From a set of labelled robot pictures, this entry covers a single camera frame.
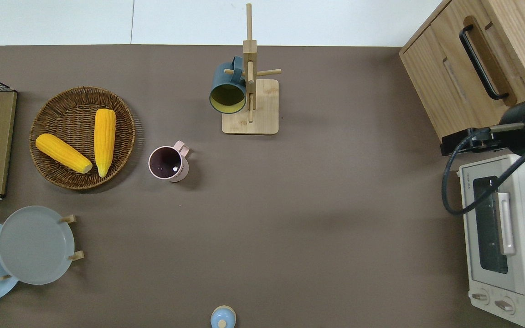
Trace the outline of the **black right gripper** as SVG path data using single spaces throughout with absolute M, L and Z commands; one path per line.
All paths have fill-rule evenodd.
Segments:
M 483 132 L 465 143 L 460 152 L 487 152 L 508 148 L 516 155 L 525 153 L 525 101 L 509 108 L 500 122 L 504 124 L 523 123 L 520 129 L 501 132 Z M 441 138 L 441 154 L 449 156 L 465 138 L 465 132 L 455 132 Z

